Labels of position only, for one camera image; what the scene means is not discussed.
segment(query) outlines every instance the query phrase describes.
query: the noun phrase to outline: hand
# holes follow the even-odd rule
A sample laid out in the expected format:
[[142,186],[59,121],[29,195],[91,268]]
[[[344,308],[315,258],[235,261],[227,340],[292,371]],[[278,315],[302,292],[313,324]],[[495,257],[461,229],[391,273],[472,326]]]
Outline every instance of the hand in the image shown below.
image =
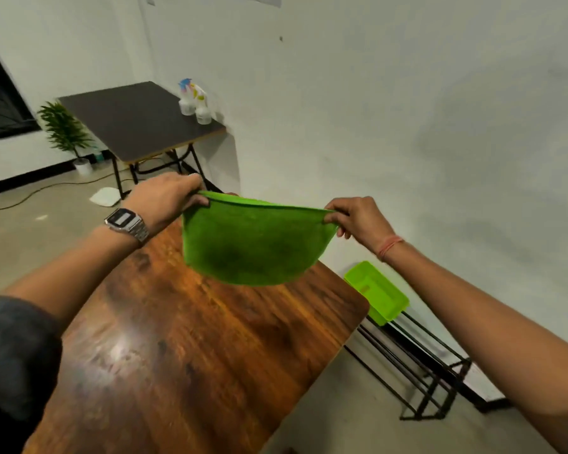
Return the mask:
[[135,186],[122,207],[141,216],[153,237],[186,208],[197,204],[208,206],[208,198],[194,194],[199,189],[202,189],[200,175],[168,172]]
[[326,215],[324,223],[337,223],[338,237],[353,236],[375,255],[386,238],[395,235],[372,197],[340,197],[324,208],[336,211]]

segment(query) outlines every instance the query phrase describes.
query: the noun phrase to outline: green basket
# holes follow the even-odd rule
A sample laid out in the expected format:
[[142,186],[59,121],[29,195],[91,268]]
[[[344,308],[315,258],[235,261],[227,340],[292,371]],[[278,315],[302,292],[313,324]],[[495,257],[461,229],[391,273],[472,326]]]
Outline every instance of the green basket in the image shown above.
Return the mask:
[[363,261],[349,269],[345,280],[368,300],[368,315],[379,326],[394,320],[408,307],[408,297],[369,261]]

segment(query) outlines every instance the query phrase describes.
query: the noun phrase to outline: silver watch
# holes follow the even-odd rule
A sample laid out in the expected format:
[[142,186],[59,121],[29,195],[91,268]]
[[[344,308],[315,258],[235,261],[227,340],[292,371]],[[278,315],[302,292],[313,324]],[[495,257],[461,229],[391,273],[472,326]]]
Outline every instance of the silver watch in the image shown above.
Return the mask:
[[116,232],[125,232],[136,237],[141,245],[147,242],[150,231],[145,226],[143,218],[128,209],[118,209],[105,219],[105,224]]

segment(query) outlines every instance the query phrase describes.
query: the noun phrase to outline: dark table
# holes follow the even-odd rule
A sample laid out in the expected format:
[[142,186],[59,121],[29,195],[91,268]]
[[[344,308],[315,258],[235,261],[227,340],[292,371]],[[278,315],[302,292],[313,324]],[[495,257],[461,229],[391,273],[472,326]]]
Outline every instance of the dark table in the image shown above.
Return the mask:
[[78,314],[26,454],[257,453],[368,313],[321,263],[233,286],[186,267],[181,247],[177,222]]
[[[128,164],[135,183],[137,174],[148,174],[170,165],[177,165],[182,172],[181,163],[189,154],[204,177],[193,144],[227,131],[218,121],[201,125],[196,116],[182,115],[179,98],[152,82],[60,97],[59,101],[115,155],[111,158],[122,197],[126,192],[122,190],[116,158]],[[185,145],[187,152],[179,158],[175,149]],[[163,153],[167,153],[172,162],[155,169],[139,169],[140,162]]]

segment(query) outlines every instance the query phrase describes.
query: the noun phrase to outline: potted plant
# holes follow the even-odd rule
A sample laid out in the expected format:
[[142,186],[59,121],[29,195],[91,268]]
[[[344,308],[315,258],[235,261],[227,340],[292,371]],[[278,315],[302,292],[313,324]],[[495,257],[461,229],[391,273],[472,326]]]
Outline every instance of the potted plant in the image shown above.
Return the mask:
[[78,152],[79,148],[89,148],[92,143],[92,138],[82,123],[59,102],[46,102],[46,105],[40,108],[38,115],[44,121],[44,130],[48,133],[48,140],[53,144],[53,148],[74,152],[74,166],[78,173],[83,177],[90,175],[91,163]]

